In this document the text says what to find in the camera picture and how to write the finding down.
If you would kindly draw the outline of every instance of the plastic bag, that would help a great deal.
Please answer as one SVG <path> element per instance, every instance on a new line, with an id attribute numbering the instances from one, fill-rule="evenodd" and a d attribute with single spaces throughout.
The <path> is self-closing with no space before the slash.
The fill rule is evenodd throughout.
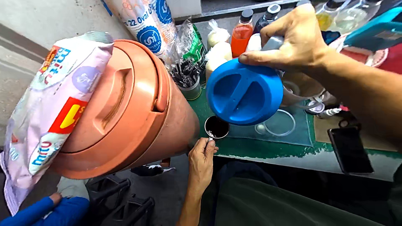
<path id="1" fill-rule="evenodd" d="M 208 21 L 209 27 L 212 31 L 208 34 L 207 40 L 207 49 L 211 49 L 214 47 L 218 42 L 227 42 L 230 38 L 230 34 L 226 29 L 219 28 L 218 24 L 214 19 Z"/>
<path id="2" fill-rule="evenodd" d="M 12 215 L 77 124 L 112 51 L 113 39 L 103 32 L 57 41 L 21 97 L 0 153 Z"/>
<path id="3" fill-rule="evenodd" d="M 194 70 L 199 71 L 196 74 L 200 78 L 201 85 L 205 85 L 206 52 L 197 27 L 191 23 L 190 18 L 187 19 L 181 25 L 177 39 L 169 53 L 169 58 L 172 59 L 172 62 L 165 64 L 177 85 L 183 87 L 183 84 L 179 81 L 181 80 L 185 83 L 183 78 L 187 74 L 183 74 L 183 67 L 189 62 L 194 65 Z"/>
<path id="4" fill-rule="evenodd" d="M 230 44 L 227 42 L 218 42 L 208 51 L 207 54 L 205 54 L 206 61 L 209 61 L 213 58 L 224 58 L 226 61 L 233 59 Z"/>

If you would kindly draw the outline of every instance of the clear bottle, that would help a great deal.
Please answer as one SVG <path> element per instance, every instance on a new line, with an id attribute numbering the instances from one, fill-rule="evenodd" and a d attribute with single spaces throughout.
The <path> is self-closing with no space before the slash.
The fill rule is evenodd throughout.
<path id="1" fill-rule="evenodd" d="M 360 28 L 378 12 L 381 2 L 382 0 L 359 0 L 352 3 L 334 18 L 330 30 L 345 34 Z"/>
<path id="2" fill-rule="evenodd" d="M 345 0 L 329 0 L 325 4 L 316 7 L 316 17 L 320 30 L 328 30 L 344 2 Z"/>
<path id="3" fill-rule="evenodd" d="M 260 33 L 263 27 L 267 26 L 268 24 L 278 19 L 278 13 L 280 10 L 281 6 L 278 4 L 272 4 L 268 6 L 265 15 L 259 18 L 257 23 L 255 24 L 253 34 Z"/>
<path id="4" fill-rule="evenodd" d="M 239 57 L 246 51 L 248 41 L 253 32 L 253 25 L 251 23 L 253 13 L 252 9 L 244 10 L 239 23 L 233 29 L 232 42 L 230 44 L 233 58 Z"/>

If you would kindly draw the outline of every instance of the red label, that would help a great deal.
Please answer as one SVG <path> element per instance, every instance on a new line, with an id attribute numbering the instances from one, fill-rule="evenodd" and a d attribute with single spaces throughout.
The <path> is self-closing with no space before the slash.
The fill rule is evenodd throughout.
<path id="1" fill-rule="evenodd" d="M 56 134 L 70 134 L 80 119 L 88 102 L 75 98 L 68 98 L 59 115 L 49 128 L 49 132 Z"/>

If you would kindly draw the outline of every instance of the blue lid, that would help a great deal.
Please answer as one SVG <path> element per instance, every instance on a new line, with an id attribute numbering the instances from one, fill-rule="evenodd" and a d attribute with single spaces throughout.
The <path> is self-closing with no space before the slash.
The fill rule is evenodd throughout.
<path id="1" fill-rule="evenodd" d="M 230 60 L 207 83 L 207 100 L 220 119 L 234 125 L 256 125 L 270 118 L 282 102 L 282 81 L 274 69 Z"/>

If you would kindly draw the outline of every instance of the smartphone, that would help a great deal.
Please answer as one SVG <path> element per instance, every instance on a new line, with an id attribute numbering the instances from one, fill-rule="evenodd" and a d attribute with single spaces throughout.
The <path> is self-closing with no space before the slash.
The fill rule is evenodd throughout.
<path id="1" fill-rule="evenodd" d="M 374 172 L 357 127 L 329 129 L 328 135 L 343 173 Z"/>

